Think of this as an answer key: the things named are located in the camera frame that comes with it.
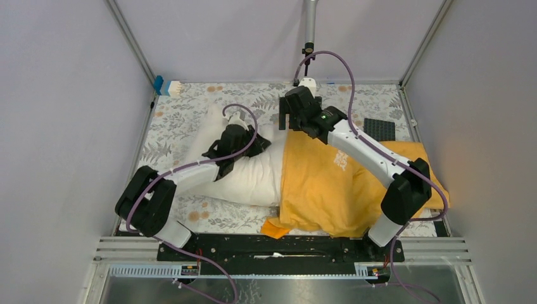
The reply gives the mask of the orange pillowcase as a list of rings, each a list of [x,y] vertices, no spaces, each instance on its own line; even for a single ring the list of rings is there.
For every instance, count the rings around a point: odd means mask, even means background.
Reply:
[[[380,216],[385,187],[345,153],[291,131],[282,160],[279,214],[262,234],[279,239],[299,229],[355,238]]]

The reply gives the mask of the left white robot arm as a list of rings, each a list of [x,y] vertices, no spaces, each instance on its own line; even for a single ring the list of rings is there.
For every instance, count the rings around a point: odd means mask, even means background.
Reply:
[[[127,230],[155,238],[172,247],[181,260],[196,254],[192,232],[170,218],[174,196],[194,187],[223,179],[241,158],[263,153],[271,145],[252,125],[228,125],[221,136],[195,161],[159,173],[145,165],[138,168],[116,203],[115,213]]]

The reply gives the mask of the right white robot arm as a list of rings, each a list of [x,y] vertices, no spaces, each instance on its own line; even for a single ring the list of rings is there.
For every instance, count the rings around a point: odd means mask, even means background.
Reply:
[[[392,239],[431,199],[430,171],[425,160],[411,161],[384,147],[356,129],[341,110],[334,106],[323,108],[322,99],[308,87],[295,87],[280,97],[279,127],[302,131],[346,153],[386,188],[381,214],[365,233],[363,252],[369,260],[384,257]]]

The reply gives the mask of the white pillow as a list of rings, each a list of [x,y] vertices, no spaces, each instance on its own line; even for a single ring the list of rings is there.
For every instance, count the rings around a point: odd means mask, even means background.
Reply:
[[[220,105],[209,106],[198,133],[189,148],[186,162],[191,163],[220,138],[228,124]],[[230,201],[244,205],[279,206],[285,130],[276,125],[259,126],[260,135],[271,145],[259,155],[243,157],[234,164],[231,173],[215,182],[208,182],[189,190],[189,194]]]

